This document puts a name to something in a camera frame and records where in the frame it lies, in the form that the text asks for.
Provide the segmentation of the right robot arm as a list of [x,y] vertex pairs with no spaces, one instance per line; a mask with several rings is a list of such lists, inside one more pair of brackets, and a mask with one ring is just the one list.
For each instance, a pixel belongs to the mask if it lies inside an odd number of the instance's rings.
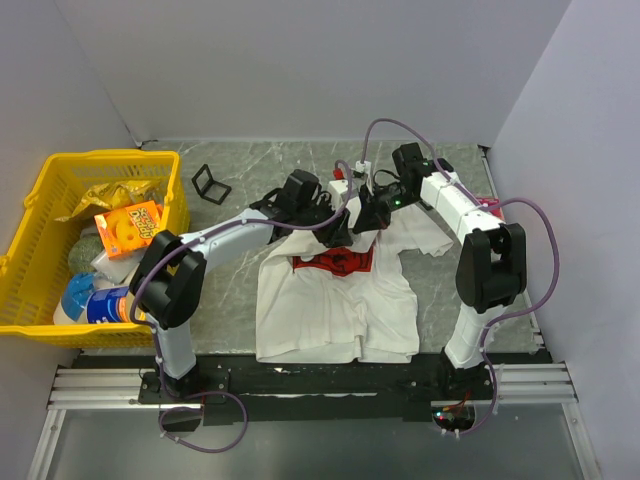
[[461,307],[444,347],[450,365],[437,374],[439,391],[456,399],[471,388],[468,369],[483,362],[486,325],[502,315],[526,287],[526,235],[521,226],[504,223],[468,198],[453,168],[426,159],[417,143],[401,145],[392,158],[394,182],[360,188],[361,210],[353,232],[384,229],[393,212],[423,202],[459,240],[455,284]]

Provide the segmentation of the white Coca-Cola t-shirt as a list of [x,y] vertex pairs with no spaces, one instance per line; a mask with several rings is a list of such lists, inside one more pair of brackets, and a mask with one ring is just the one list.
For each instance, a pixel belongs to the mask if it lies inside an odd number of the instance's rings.
[[419,351],[418,299],[407,250],[438,257],[452,240],[418,206],[388,228],[328,248],[296,231],[259,268],[256,358],[262,363],[408,363]]

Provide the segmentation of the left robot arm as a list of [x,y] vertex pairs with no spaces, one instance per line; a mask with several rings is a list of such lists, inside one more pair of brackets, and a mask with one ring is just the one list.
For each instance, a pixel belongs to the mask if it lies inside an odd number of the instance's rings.
[[202,388],[191,341],[190,319],[198,309],[205,276],[214,268],[295,231],[310,231],[328,242],[348,231],[347,204],[354,181],[350,168],[338,186],[322,189],[304,170],[251,203],[235,217],[189,234],[156,234],[129,284],[129,317],[151,330],[161,388],[185,402]]

